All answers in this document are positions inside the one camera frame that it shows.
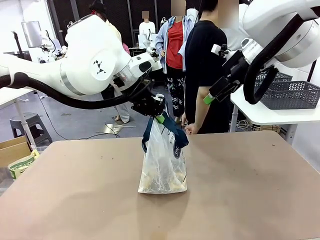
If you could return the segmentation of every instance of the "human hand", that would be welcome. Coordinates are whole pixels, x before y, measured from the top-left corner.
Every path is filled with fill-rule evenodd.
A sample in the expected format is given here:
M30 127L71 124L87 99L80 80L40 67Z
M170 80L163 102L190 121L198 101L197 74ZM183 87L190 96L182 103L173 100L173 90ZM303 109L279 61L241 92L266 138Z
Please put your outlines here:
M188 120L186 118L186 113L183 113L181 116L181 126L185 126L188 123Z
M184 129L187 135L196 135L200 130L200 128L195 123L189 124Z

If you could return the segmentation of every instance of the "denim shirt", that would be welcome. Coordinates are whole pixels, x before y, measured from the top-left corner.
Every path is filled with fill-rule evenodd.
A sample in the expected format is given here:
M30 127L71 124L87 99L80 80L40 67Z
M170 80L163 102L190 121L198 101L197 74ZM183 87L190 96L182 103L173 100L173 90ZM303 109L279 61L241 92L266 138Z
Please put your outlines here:
M165 55L165 57L162 57L160 55L161 51L164 50L165 52L167 52L167 48L168 48L168 31L170 28L172 28L174 22L175 22L175 16L172 16L165 24L163 24L163 26L160 28L158 35L155 38L155 48L157 50L157 52L159 53L159 57L160 57L160 63L163 67L163 72L165 74L167 74L167 54ZM195 18L194 17L189 17L189 16L184 16L182 21L182 29L183 29L183 44L182 47L179 50L179 54L182 56L182 68L183 71L186 71L186 62L185 62L185 48L186 48L186 43L187 43L187 39L189 37L189 34L191 32L191 30L194 28L195 26Z

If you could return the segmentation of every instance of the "bag handle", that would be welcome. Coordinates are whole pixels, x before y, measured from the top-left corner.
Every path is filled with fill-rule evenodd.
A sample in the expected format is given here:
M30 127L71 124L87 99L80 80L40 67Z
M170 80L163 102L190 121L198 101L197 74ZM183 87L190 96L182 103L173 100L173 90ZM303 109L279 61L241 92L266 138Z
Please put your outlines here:
M182 129L180 129L179 127L177 127L176 122L171 117L169 117L165 111L162 113L162 116L163 116L162 125L174 134L176 146L180 149L187 146L189 144L189 141L188 141L188 138L187 138L187 135L185 134L185 132ZM151 132L153 122L154 122L154 118L150 118L148 125L146 126L146 129L143 134L142 149L145 153L147 153L146 143L150 139L150 132Z

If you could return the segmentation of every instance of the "transparent bag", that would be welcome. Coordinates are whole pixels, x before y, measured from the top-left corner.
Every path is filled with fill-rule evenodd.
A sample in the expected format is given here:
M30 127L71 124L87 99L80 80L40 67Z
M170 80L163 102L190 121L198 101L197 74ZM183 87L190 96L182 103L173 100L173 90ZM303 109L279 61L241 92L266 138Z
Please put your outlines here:
M184 131L166 112L163 112L163 117L163 123L151 118L143 135L145 155L139 193L173 194L187 190L183 147L189 142Z

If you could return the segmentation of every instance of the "gray stool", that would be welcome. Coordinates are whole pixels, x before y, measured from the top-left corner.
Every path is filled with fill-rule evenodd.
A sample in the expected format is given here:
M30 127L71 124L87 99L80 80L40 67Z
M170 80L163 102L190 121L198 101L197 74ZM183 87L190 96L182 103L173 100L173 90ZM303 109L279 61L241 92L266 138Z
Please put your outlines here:
M45 140L49 140L49 142L52 143L52 138L49 135L44 123L41 121L38 114L26 112L23 114L23 116L26 123L29 126L30 132L34 138L34 142L36 145L42 143ZM37 124L39 124L42 129L38 129L36 126ZM10 119L10 125L14 138L18 138L25 135L25 130L21 124L19 116L15 116L12 119Z

